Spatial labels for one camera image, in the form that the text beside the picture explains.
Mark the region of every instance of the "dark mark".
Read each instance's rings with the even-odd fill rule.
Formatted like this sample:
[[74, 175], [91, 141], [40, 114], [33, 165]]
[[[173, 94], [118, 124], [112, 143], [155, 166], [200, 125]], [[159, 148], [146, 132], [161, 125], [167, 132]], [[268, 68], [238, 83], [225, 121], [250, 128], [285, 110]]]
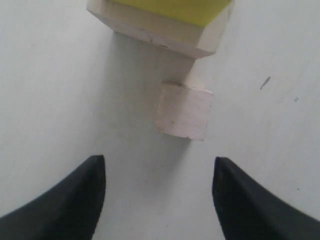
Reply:
[[268, 77], [264, 83], [262, 84], [262, 86], [260, 87], [260, 90], [262, 90], [262, 88], [270, 81], [271, 77]]

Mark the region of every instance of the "yellow foam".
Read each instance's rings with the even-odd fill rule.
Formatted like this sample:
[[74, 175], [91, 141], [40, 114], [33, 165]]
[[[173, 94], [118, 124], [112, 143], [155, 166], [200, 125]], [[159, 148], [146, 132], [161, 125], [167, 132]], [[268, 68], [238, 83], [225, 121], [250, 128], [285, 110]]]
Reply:
[[113, 0], [185, 23], [206, 26], [231, 0]]

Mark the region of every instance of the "wooden cube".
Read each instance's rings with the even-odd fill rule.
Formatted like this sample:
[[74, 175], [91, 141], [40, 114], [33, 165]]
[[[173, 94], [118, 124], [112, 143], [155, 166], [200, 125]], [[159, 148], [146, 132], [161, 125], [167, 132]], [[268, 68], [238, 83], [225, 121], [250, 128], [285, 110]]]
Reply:
[[203, 141], [212, 102], [210, 91], [163, 83], [156, 129], [160, 133]]
[[88, 0], [87, 10], [115, 32], [199, 59], [216, 52], [233, 3], [227, 5], [206, 26], [169, 18], [113, 0]]

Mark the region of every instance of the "white table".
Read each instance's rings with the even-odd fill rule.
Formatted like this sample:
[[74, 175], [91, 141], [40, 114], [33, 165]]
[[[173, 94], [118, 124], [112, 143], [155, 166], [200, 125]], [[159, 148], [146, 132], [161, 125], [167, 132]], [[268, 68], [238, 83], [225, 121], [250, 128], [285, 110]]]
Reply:
[[206, 140], [193, 142], [155, 130], [161, 82], [191, 60], [113, 34], [86, 0], [2, 1], [0, 216], [104, 154], [94, 240], [224, 239], [216, 156], [320, 220], [319, 8], [236, 2], [217, 54], [192, 70], [214, 93]]

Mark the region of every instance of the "small wooden block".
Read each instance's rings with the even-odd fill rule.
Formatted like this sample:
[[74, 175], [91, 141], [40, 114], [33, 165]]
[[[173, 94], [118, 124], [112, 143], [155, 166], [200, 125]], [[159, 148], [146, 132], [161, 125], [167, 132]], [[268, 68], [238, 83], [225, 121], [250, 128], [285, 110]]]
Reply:
[[206, 26], [190, 24], [113, 0], [88, 0], [87, 10], [115, 32], [199, 59], [216, 52], [233, 3]]
[[203, 141], [212, 102], [210, 91], [163, 83], [155, 122], [157, 131]]

